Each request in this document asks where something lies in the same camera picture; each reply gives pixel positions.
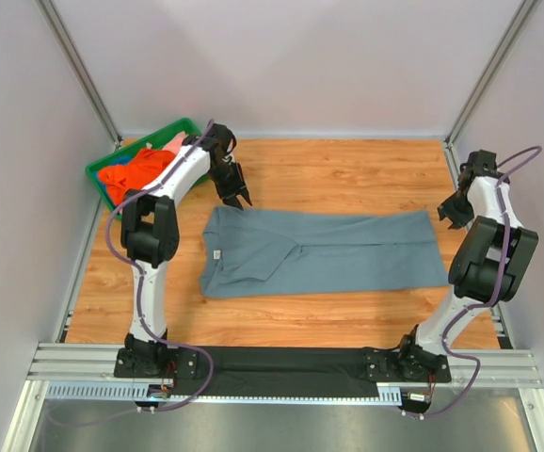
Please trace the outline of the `grey-blue t shirt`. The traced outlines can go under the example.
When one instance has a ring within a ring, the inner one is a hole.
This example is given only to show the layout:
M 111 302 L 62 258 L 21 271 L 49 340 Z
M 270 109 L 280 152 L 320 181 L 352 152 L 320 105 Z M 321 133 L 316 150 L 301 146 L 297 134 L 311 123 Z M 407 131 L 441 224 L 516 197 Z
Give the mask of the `grey-blue t shirt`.
M 203 240 L 206 264 L 200 290 L 207 298 L 447 284 L 425 211 L 376 217 L 218 207 Z

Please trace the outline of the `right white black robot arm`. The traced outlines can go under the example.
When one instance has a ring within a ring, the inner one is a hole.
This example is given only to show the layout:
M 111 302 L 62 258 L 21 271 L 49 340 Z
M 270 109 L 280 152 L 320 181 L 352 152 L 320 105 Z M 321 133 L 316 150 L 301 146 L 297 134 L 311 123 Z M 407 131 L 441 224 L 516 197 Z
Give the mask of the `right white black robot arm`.
M 451 360 L 477 360 L 454 351 L 453 342 L 483 311 L 514 298 L 539 242 L 510 201 L 513 172 L 485 150 L 460 165 L 455 193 L 438 208 L 452 228 L 468 230 L 448 271 L 451 290 L 397 347 L 364 350 L 368 380 L 448 382 Z

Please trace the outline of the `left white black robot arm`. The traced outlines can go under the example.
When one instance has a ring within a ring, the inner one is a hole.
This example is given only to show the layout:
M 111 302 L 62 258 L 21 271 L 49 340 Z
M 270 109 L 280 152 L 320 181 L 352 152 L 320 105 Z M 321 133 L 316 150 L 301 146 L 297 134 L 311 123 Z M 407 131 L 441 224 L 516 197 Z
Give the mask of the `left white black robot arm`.
M 168 264 L 180 244 L 177 207 L 203 176 L 214 183 L 224 205 L 242 209 L 251 203 L 241 165 L 233 150 L 237 141 L 227 126 L 210 121 L 201 135 L 186 136 L 172 161 L 154 180 L 130 189 L 114 210 L 121 214 L 118 252 L 132 268 L 133 319 L 114 367 L 117 378 L 169 379 L 178 362 L 179 345 L 168 343 L 165 288 Z

